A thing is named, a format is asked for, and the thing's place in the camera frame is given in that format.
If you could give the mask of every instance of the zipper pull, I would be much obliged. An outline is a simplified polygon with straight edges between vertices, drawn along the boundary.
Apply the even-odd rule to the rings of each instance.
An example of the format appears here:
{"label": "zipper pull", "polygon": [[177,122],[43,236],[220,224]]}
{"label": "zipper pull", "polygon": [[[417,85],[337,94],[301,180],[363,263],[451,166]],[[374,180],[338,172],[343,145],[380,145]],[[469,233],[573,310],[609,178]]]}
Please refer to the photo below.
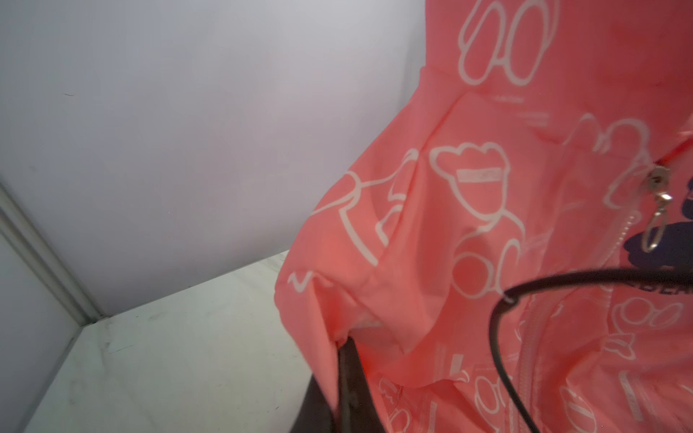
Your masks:
{"label": "zipper pull", "polygon": [[[667,228],[669,217],[667,215],[667,206],[674,199],[669,195],[669,168],[665,166],[655,166],[655,168],[647,175],[646,187],[654,195],[654,201],[657,209],[652,214],[647,228],[642,234],[642,243],[640,247],[646,253],[651,253],[659,245],[664,236],[664,230]],[[655,228],[655,224],[659,223],[657,232],[652,241],[650,237]]]}

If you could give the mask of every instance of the black cable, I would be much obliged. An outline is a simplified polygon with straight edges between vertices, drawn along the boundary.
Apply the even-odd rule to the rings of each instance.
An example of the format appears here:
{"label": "black cable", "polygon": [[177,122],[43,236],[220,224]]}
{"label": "black cable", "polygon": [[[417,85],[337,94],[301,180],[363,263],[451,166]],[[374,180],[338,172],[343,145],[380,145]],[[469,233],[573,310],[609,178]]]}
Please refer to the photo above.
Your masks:
{"label": "black cable", "polygon": [[677,271],[647,271],[641,269],[599,269],[593,271],[571,272],[548,276],[546,278],[533,280],[528,283],[516,285],[505,292],[505,296],[493,308],[489,320],[489,344],[491,345],[491,357],[498,371],[500,381],[503,382],[505,389],[513,400],[518,412],[525,420],[529,431],[541,433],[539,428],[529,415],[529,411],[522,403],[520,396],[513,387],[508,373],[503,367],[500,357],[500,347],[498,346],[498,329],[503,315],[515,308],[523,296],[528,294],[544,292],[546,290],[556,290],[576,285],[595,285],[612,283],[640,283],[678,286],[686,288],[684,293],[693,294],[690,288],[693,286],[693,273]]}

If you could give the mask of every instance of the white outline drawing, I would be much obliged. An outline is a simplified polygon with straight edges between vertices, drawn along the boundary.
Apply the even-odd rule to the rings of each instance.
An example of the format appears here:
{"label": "white outline drawing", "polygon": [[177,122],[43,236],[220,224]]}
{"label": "white outline drawing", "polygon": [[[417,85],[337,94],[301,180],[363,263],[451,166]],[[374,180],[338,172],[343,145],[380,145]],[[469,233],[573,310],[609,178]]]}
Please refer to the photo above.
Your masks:
{"label": "white outline drawing", "polygon": [[378,382],[378,391],[380,391],[380,393],[381,393],[382,395],[384,395],[385,398],[388,399],[388,400],[390,401],[390,404],[393,405],[393,404],[394,404],[394,399],[392,398],[391,395],[389,395],[389,394],[387,393],[387,390],[386,390],[386,389],[383,389],[383,385],[385,385],[386,387],[390,388],[390,391],[392,391],[395,395],[399,395],[400,387],[398,387],[397,385],[395,385],[394,383],[390,382],[388,379],[386,379],[386,378],[384,378],[384,377],[383,377],[383,378],[380,378],[380,381]]}
{"label": "white outline drawing", "polygon": [[286,283],[292,283],[294,285],[294,290],[298,293],[303,293],[303,291],[308,287],[308,282],[313,277],[313,271],[306,272],[303,281],[299,281],[296,272],[292,272],[289,278],[286,279]]}
{"label": "white outline drawing", "polygon": [[[572,401],[569,402],[568,399],[566,398],[566,396],[563,394],[563,391],[567,391],[570,394],[570,396],[572,397],[571,400],[574,400],[574,399],[580,400],[580,403],[582,405],[578,406],[575,403],[573,403]],[[578,431],[579,433],[596,433],[597,428],[599,427],[599,424],[597,423],[597,417],[596,417],[595,413],[592,411],[592,409],[590,408],[590,406],[587,403],[585,403],[585,400],[583,400],[581,396],[578,396],[575,391],[573,391],[572,389],[570,389],[568,387],[560,387],[559,388],[559,394],[561,395],[561,400],[563,400],[563,409],[565,410],[565,417],[568,419],[570,424],[572,424],[573,428],[575,428],[576,431]],[[573,421],[573,419],[571,418],[570,413],[568,412],[569,409],[571,409],[574,412],[577,412],[578,414],[581,414],[581,415],[584,415],[584,416],[591,418],[592,421],[595,422],[595,428],[591,431],[587,431],[587,430],[584,430],[581,427],[579,427],[575,423],[575,421]]]}
{"label": "white outline drawing", "polygon": [[428,411],[428,433],[435,433],[435,413],[438,412],[438,403],[431,400],[431,408]]}
{"label": "white outline drawing", "polygon": [[559,302],[558,308],[556,308],[556,311],[554,311],[554,314],[551,315],[551,318],[556,317],[557,315],[561,314],[561,311],[563,311],[563,307],[565,305],[563,304],[563,301]]}
{"label": "white outline drawing", "polygon": [[518,327],[515,328],[515,337],[517,337],[517,339],[518,339],[518,341],[519,341],[520,343],[522,342],[522,335],[520,334],[520,327],[521,327],[523,324],[525,324],[525,323],[527,323],[526,320],[520,320],[520,321],[518,322]]}
{"label": "white outline drawing", "polygon": [[640,409],[640,403],[638,403],[638,397],[635,396],[635,391],[628,381],[628,371],[621,370],[618,373],[618,381],[621,382],[621,388],[626,394],[626,401],[628,402],[628,407],[631,408],[631,414],[633,414],[633,419],[637,422],[643,422],[642,410]]}
{"label": "white outline drawing", "polygon": [[[343,197],[328,203],[318,209],[315,209],[310,216],[316,215],[318,213],[321,213],[322,211],[325,211],[327,209],[330,209],[334,206],[338,206],[340,204],[346,203],[345,206],[339,208],[339,214],[340,218],[342,220],[342,224],[344,225],[344,229],[346,230],[346,234],[349,235],[349,238],[351,239],[351,242],[354,244],[356,249],[364,256],[364,258],[368,261],[373,266],[378,265],[378,258],[373,254],[373,252],[366,246],[365,242],[361,239],[361,237],[356,233],[356,230],[353,228],[353,225],[351,224],[351,220],[349,219],[349,215],[347,215],[347,212],[352,209],[356,204],[358,204],[358,201],[361,199],[361,190],[364,188],[369,188],[370,186],[375,186],[375,185],[381,185],[386,182],[389,182],[393,180],[397,174],[399,174],[400,170],[402,167],[407,162],[410,161],[417,161],[419,159],[419,151],[416,149],[409,149],[405,154],[404,157],[402,158],[402,162],[400,166],[397,168],[397,170],[394,171],[391,175],[384,177],[382,179],[374,179],[374,180],[369,180],[369,181],[362,181],[359,176],[354,173],[353,171],[347,171],[346,175],[351,176],[354,180],[354,187],[353,190],[351,190],[349,193],[344,195]],[[393,194],[392,189],[394,187],[394,182],[392,186],[390,186],[389,191],[387,192],[387,201],[388,202],[394,202],[394,201],[405,201],[407,199],[407,195],[404,193],[397,193]],[[387,221],[388,218],[392,216],[395,212],[401,212],[403,209],[403,205],[401,203],[395,204],[385,215],[385,217],[378,221],[374,227],[374,230],[376,232],[376,235],[378,236],[378,239],[383,243],[384,246],[387,246],[389,244],[389,239],[385,235],[385,232],[383,232],[383,225]]]}
{"label": "white outline drawing", "polygon": [[402,430],[399,430],[398,432],[395,433],[407,433],[407,429],[409,429],[409,424],[412,422],[412,415],[409,413],[408,410],[406,409],[395,409],[392,411],[390,416],[387,418],[387,420],[390,422],[390,427],[392,427],[392,421],[399,415],[399,414],[405,414],[407,416],[407,424],[404,426]]}
{"label": "white outline drawing", "polygon": [[[493,398],[495,398],[495,407],[493,409],[489,409],[485,404],[484,401],[481,399],[481,393],[479,392],[479,381],[483,380],[487,384],[489,384],[491,388],[491,392],[493,393]],[[491,426],[494,430],[495,433],[498,433],[500,431],[499,427],[494,426],[491,424],[491,421],[484,415],[484,412],[486,412],[488,415],[496,415],[500,411],[501,405],[503,407],[506,407],[505,401],[503,401],[503,397],[500,393],[500,377],[496,379],[495,384],[492,383],[488,378],[484,376],[477,376],[476,379],[474,379],[474,404],[477,407],[477,410],[479,411],[479,415],[486,421],[486,423]]]}
{"label": "white outline drawing", "polygon": [[313,271],[306,271],[303,281],[299,281],[298,274],[296,272],[292,272],[291,275],[289,275],[289,278],[286,279],[286,283],[292,283],[296,292],[303,293],[306,287],[308,287],[308,282],[313,278],[317,279],[326,288],[334,287],[335,285],[332,281],[328,280],[324,276],[320,274],[313,274]]}
{"label": "white outline drawing", "polygon": [[[627,317],[625,313],[626,307],[634,301],[645,302],[648,308],[647,314],[635,320]],[[659,318],[659,316],[661,316],[665,311],[670,309],[675,310],[673,315],[660,324],[656,323],[657,318]],[[632,325],[646,326],[649,329],[668,328],[681,318],[682,312],[683,304],[681,302],[671,303],[661,310],[656,308],[652,302],[645,298],[630,298],[623,303],[617,304],[611,310],[611,323],[613,323],[613,327],[617,332],[611,333],[606,337],[603,345],[604,350],[607,352],[616,353],[625,360],[634,360],[636,358],[635,351],[633,350],[635,333],[624,332],[623,327],[626,325]]]}
{"label": "white outline drawing", "polygon": [[530,251],[546,246],[551,240],[551,236],[554,234],[554,229],[545,231],[544,233],[532,236],[529,239],[525,239],[521,249],[524,254],[528,254]]}
{"label": "white outline drawing", "polygon": [[500,182],[503,179],[503,169],[501,167],[458,168],[455,175],[460,184],[486,184]]}
{"label": "white outline drawing", "polygon": [[[503,163],[505,164],[505,167],[500,168],[502,170],[502,176],[501,179],[497,181],[501,182],[500,207],[498,208],[498,210],[492,213],[483,213],[479,212],[477,209],[474,209],[464,199],[462,192],[459,190],[459,187],[457,186],[458,183],[462,182],[460,182],[456,176],[446,172],[441,168],[441,166],[438,165],[437,160],[438,156],[441,153],[452,153],[460,157],[462,156],[464,151],[468,149],[476,150],[477,152],[481,152],[483,154],[488,154],[490,150],[497,152],[502,158]],[[525,239],[525,225],[520,220],[520,218],[517,217],[517,215],[506,209],[506,203],[508,198],[508,175],[510,173],[510,160],[508,159],[505,150],[503,150],[503,148],[498,143],[487,141],[483,145],[478,146],[474,143],[464,142],[457,147],[441,146],[439,148],[433,148],[431,149],[429,154],[429,162],[433,171],[435,171],[436,174],[438,174],[438,176],[448,181],[448,185],[450,186],[453,195],[455,196],[457,201],[462,205],[462,207],[464,207],[469,213],[474,215],[477,219],[488,222],[488,224],[478,227],[475,231],[472,231],[471,233],[462,236],[462,238],[457,243],[456,248],[459,248],[459,246],[465,240],[476,238],[478,236],[481,236],[483,233],[490,232],[503,217],[506,217],[509,220],[511,220],[520,229],[520,232],[522,233],[522,239]],[[461,287],[458,286],[454,278],[452,279],[452,286],[455,288],[456,291],[458,291],[462,296],[466,297],[467,299],[479,299],[480,297],[483,297],[485,294],[492,292],[503,294],[503,290],[500,287],[500,277],[503,264],[505,263],[505,255],[510,250],[510,248],[515,248],[517,250],[517,262],[517,260],[520,257],[520,241],[518,239],[512,238],[509,239],[503,246],[503,250],[501,251],[500,257],[498,259],[498,263],[495,266],[491,262],[491,260],[473,251],[463,251],[459,253],[453,259],[453,269],[461,260],[465,258],[475,258],[479,260],[484,266],[486,266],[486,283],[484,284],[484,287],[478,293],[475,294],[469,294],[465,292]]]}
{"label": "white outline drawing", "polygon": [[647,149],[647,144],[649,142],[650,138],[650,133],[649,133],[649,128],[647,127],[647,124],[640,119],[636,118],[622,118],[618,121],[615,121],[611,123],[606,129],[602,129],[602,126],[599,124],[599,121],[597,120],[597,117],[595,117],[594,114],[592,113],[585,113],[582,115],[582,117],[577,121],[577,124],[571,131],[571,133],[568,135],[568,137],[565,139],[565,141],[561,144],[563,146],[567,145],[570,140],[572,140],[573,136],[577,132],[579,126],[583,123],[589,121],[591,122],[596,128],[597,128],[597,138],[595,139],[595,144],[592,147],[593,152],[598,152],[600,154],[606,154],[610,149],[611,149],[611,135],[612,133],[619,127],[623,126],[629,126],[632,127],[637,133],[638,136],[640,137],[640,142],[638,144],[638,151],[636,152],[635,156],[633,156],[633,159],[631,160],[630,165],[628,168],[621,174],[619,174],[613,182],[607,187],[606,189],[606,194],[602,198],[602,202],[604,205],[610,209],[620,209],[623,206],[616,204],[611,201],[611,196],[614,194],[614,192],[618,189],[619,186],[623,183],[623,181],[630,175],[630,176],[641,176],[644,175],[649,169],[652,164],[652,158],[650,157],[649,151]]}
{"label": "white outline drawing", "polygon": [[469,383],[471,379],[469,373],[462,368],[462,362],[464,361],[464,355],[461,353],[453,353],[453,357],[450,360],[450,373],[448,374],[451,378],[456,375],[462,374],[462,377],[453,379],[455,382]]}
{"label": "white outline drawing", "polygon": [[[513,19],[510,23],[510,29],[508,30],[508,34],[506,36],[505,28],[507,24],[507,15],[505,12],[505,8],[498,0],[495,0],[486,7],[486,10],[479,19],[479,22],[472,31],[472,34],[469,36],[467,40],[465,40],[467,28],[469,27],[469,24],[471,24],[472,18],[476,15],[477,11],[479,10],[479,5],[481,4],[481,2],[482,0],[477,0],[476,4],[472,8],[472,11],[464,20],[464,24],[462,24],[462,29],[459,31],[459,37],[457,38],[457,45],[461,52],[459,56],[459,62],[457,65],[460,78],[469,85],[478,86],[489,77],[489,74],[491,73],[491,70],[494,66],[501,66],[505,71],[505,76],[508,78],[508,81],[510,83],[516,86],[528,85],[529,82],[532,81],[532,78],[534,78],[536,70],[539,68],[539,64],[541,63],[541,60],[544,57],[544,52],[547,50],[547,48],[549,48],[549,45],[551,44],[551,42],[554,39],[554,36],[556,35],[556,29],[558,28],[559,22],[559,1],[555,1],[554,13],[551,19],[549,14],[549,6],[546,4],[545,0],[525,0],[517,9],[517,11],[515,11],[515,15],[513,16]],[[517,33],[520,20],[525,16],[525,13],[533,7],[537,7],[539,9],[539,12],[541,12],[543,31],[541,35],[541,45],[539,46],[539,52],[537,53],[536,59],[534,60],[534,65],[532,66],[532,70],[529,72],[529,75],[527,75],[524,78],[520,78],[515,74],[511,66],[513,43],[515,42],[515,34]],[[489,16],[492,10],[495,11],[495,13],[498,15],[499,21],[498,36],[496,37],[493,55],[489,60],[489,64],[486,66],[486,71],[484,72],[484,74],[479,78],[472,78],[467,73],[467,70],[464,66],[464,61],[467,57],[467,54],[469,53],[472,44],[474,44],[474,41],[476,40],[476,37],[479,34],[479,31],[481,30],[481,26],[484,24],[486,18]],[[500,49],[503,45],[504,39],[505,48],[503,50],[503,55],[499,56]]]}

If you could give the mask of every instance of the pink jacket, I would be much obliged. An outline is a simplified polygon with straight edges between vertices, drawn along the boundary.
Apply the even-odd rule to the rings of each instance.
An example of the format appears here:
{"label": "pink jacket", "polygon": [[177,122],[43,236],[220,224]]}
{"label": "pink jacket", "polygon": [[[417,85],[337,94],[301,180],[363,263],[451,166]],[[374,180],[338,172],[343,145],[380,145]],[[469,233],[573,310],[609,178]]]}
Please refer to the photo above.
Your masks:
{"label": "pink jacket", "polygon": [[[691,17],[678,0],[427,2],[419,88],[277,281],[332,407],[350,335],[388,432],[522,431],[489,352],[504,289],[619,263],[690,270],[690,154],[670,190],[684,225],[656,255],[633,245],[653,212],[635,191],[693,112]],[[693,299],[640,289],[547,292],[504,318],[505,365],[542,431],[693,431]]]}

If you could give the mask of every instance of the marble surface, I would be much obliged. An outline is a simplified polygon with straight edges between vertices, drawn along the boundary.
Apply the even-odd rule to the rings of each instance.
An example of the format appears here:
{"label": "marble surface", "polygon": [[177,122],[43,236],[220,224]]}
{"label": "marble surface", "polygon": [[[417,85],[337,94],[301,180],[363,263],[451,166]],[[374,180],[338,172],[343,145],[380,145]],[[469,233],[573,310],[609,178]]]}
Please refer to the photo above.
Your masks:
{"label": "marble surface", "polygon": [[26,432],[287,432],[310,370],[272,298],[285,257],[86,327]]}

